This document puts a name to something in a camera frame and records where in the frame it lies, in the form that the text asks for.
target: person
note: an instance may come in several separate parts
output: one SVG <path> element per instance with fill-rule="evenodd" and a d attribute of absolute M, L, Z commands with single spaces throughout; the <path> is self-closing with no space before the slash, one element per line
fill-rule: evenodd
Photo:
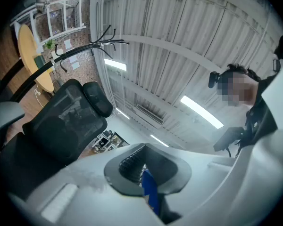
<path fill-rule="evenodd" d="M 245 69 L 239 64 L 229 64 L 227 67 L 222 74 L 212 72 L 208 86 L 213 88 L 217 84 L 217 94 L 221 95 L 229 106 L 245 105 L 250 110 L 246 113 L 245 127 L 229 128 L 214 145 L 214 149 L 226 149 L 229 152 L 228 146 L 238 139 L 238 156 L 243 147 L 254 145 L 261 137 L 277 129 L 274 118 L 261 96 L 276 75 L 262 80 L 253 70 Z"/>

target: potted plant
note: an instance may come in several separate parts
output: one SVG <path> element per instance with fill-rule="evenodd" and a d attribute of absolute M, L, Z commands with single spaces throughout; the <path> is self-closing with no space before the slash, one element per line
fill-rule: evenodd
<path fill-rule="evenodd" d="M 48 48 L 48 49 L 52 49 L 54 46 L 55 46 L 54 40 L 48 40 L 48 41 L 45 43 L 45 47 Z"/>

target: air vent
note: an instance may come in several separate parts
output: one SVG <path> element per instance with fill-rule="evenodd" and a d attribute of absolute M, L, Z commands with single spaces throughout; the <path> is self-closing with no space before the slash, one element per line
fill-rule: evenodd
<path fill-rule="evenodd" d="M 134 109 L 139 117 L 144 119 L 147 123 L 151 124 L 155 128 L 160 128 L 161 125 L 164 123 L 162 119 L 160 119 L 155 114 L 148 111 L 146 108 L 142 107 L 141 105 L 137 105 Z"/>

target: wooden floor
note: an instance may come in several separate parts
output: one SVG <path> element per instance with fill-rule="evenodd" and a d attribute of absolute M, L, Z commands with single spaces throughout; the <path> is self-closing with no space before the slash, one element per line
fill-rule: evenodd
<path fill-rule="evenodd" d="M 7 26 L 0 36 L 0 79 L 6 72 L 19 60 L 16 47 L 12 40 L 12 33 L 10 27 Z M 14 93 L 20 85 L 29 77 L 29 73 L 25 68 L 22 68 L 19 73 L 8 84 L 11 91 Z M 9 141 L 15 134 L 22 131 L 22 125 L 34 118 L 42 109 L 36 99 L 34 89 L 36 85 L 23 97 L 20 105 L 25 111 L 25 117 L 14 123 L 8 130 L 7 141 Z M 38 96 L 40 103 L 45 106 L 48 102 L 47 97 L 43 91 L 38 88 L 41 95 Z"/>

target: round wooden table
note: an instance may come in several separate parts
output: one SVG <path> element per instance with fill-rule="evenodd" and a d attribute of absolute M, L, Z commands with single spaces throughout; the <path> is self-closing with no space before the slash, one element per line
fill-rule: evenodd
<path fill-rule="evenodd" d="M 22 25 L 18 34 L 18 47 L 21 59 L 29 74 L 32 75 L 38 70 L 34 58 L 41 55 L 36 52 L 37 44 L 33 34 L 27 25 Z M 53 83 L 47 71 L 41 74 L 35 82 L 45 91 L 53 92 Z"/>

